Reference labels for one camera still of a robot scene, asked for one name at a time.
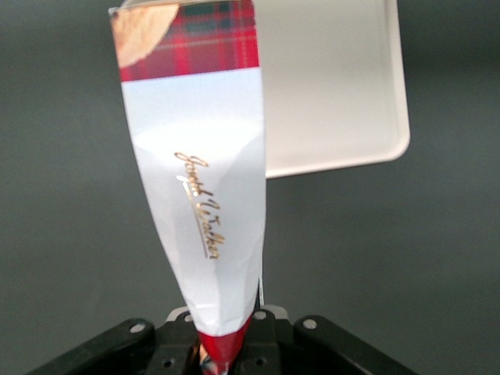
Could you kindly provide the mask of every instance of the bolt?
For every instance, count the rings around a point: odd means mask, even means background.
[[[131,334],[138,334],[139,332],[142,332],[145,328],[146,328],[146,325],[144,323],[137,323],[130,328],[130,333]]]
[[[266,318],[267,314],[263,311],[258,311],[255,314],[253,314],[253,319],[255,320],[264,320]]]
[[[307,319],[302,322],[302,326],[304,326],[304,328],[307,328],[308,330],[314,330],[316,329],[316,327],[318,327],[318,323],[316,323],[315,320]]]

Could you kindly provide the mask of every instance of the red tartan pattern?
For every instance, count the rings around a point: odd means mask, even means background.
[[[122,68],[122,82],[259,66],[251,0],[181,6],[155,50]]]

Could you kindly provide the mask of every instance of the snack wrapper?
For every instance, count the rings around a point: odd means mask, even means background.
[[[126,2],[110,14],[156,230],[216,364],[210,372],[225,373],[262,273],[266,178],[253,5]]]

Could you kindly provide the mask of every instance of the gray background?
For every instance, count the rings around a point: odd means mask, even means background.
[[[0,5],[0,373],[183,305],[141,188],[105,10]],[[270,180],[266,301],[419,373],[500,373],[500,2],[401,0],[399,160]]]

